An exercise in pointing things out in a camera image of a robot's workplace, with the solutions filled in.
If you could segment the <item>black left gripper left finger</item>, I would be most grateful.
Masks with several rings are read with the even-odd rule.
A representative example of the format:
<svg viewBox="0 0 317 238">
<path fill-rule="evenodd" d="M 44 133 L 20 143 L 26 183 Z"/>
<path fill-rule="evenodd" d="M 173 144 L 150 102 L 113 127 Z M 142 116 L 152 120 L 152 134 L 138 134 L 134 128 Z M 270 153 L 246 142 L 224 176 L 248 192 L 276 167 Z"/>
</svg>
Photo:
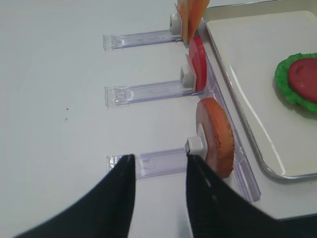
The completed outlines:
<svg viewBox="0 0 317 238">
<path fill-rule="evenodd" d="M 135 156 L 125 155 L 85 196 L 21 238 L 126 238 L 136 193 Z"/>
</svg>

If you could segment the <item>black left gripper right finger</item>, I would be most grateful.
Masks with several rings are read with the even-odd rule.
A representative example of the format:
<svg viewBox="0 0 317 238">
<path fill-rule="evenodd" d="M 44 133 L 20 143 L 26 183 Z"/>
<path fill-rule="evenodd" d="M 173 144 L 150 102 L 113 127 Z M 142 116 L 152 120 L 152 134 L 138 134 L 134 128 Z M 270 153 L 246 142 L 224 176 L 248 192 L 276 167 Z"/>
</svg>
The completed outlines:
<svg viewBox="0 0 317 238">
<path fill-rule="evenodd" d="M 233 191 L 203 159 L 187 156 L 186 203 L 195 238 L 315 238 L 316 215 L 276 220 Z"/>
</svg>

